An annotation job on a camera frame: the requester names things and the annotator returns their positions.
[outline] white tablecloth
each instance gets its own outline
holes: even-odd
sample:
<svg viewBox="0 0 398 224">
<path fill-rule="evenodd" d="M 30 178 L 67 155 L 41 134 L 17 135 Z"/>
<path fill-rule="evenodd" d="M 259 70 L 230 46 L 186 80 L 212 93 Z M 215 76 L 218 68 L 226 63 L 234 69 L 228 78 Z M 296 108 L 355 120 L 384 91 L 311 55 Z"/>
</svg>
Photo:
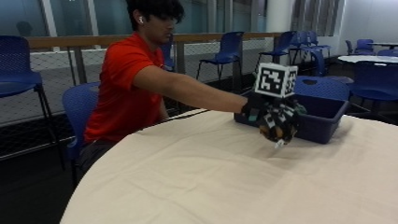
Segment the white tablecloth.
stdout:
<svg viewBox="0 0 398 224">
<path fill-rule="evenodd" d="M 396 224 L 396 134 L 344 116 L 328 144 L 274 149 L 230 113 L 168 121 L 95 162 L 62 223 Z"/>
<path fill-rule="evenodd" d="M 376 63 L 398 63 L 398 57 L 388 56 L 349 55 L 339 56 L 336 59 L 344 63 L 357 63 L 360 61 L 369 61 Z"/>
</svg>

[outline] orange shirt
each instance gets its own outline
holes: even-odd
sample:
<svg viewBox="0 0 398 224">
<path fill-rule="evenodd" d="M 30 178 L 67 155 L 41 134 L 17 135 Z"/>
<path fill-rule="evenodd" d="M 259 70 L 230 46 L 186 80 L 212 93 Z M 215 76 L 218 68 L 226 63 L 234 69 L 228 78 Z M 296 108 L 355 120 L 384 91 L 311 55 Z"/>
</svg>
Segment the orange shirt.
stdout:
<svg viewBox="0 0 398 224">
<path fill-rule="evenodd" d="M 134 33 L 113 43 L 103 56 L 98 103 L 85 127 L 85 142 L 118 142 L 159 120 L 160 96 L 131 86 L 134 76 L 148 65 L 160 67 L 160 49 L 150 52 Z"/>
</svg>

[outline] blue container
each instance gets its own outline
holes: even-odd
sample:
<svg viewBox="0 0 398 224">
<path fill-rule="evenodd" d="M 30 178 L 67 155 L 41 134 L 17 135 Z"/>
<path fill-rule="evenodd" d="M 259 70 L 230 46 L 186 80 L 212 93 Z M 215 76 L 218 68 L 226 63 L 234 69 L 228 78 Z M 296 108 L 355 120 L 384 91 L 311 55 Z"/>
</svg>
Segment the blue container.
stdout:
<svg viewBox="0 0 398 224">
<path fill-rule="evenodd" d="M 336 129 L 340 117 L 348 108 L 348 101 L 339 101 L 304 95 L 295 95 L 298 103 L 306 107 L 307 114 L 298 117 L 298 130 L 294 137 L 315 143 L 327 144 Z M 239 114 L 235 122 L 258 127 Z"/>
</svg>

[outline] round table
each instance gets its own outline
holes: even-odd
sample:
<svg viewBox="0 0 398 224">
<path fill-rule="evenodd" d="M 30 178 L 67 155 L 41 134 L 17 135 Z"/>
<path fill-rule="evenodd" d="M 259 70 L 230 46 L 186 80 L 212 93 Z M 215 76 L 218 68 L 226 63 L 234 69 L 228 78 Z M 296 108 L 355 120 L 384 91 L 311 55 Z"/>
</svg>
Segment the round table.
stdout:
<svg viewBox="0 0 398 224">
<path fill-rule="evenodd" d="M 343 116 L 326 145 L 274 149 L 231 113 L 174 119 L 97 160 L 61 223 L 396 224 L 396 134 Z"/>
<path fill-rule="evenodd" d="M 373 43 L 368 43 L 368 45 L 388 47 L 389 49 L 398 47 L 398 43 L 388 43 L 388 42 L 373 42 Z"/>
<path fill-rule="evenodd" d="M 349 55 L 349 56 L 339 56 L 336 59 L 343 63 L 356 63 L 360 61 L 368 61 L 376 63 L 398 63 L 398 57 L 388 57 L 388 56 Z"/>
</svg>

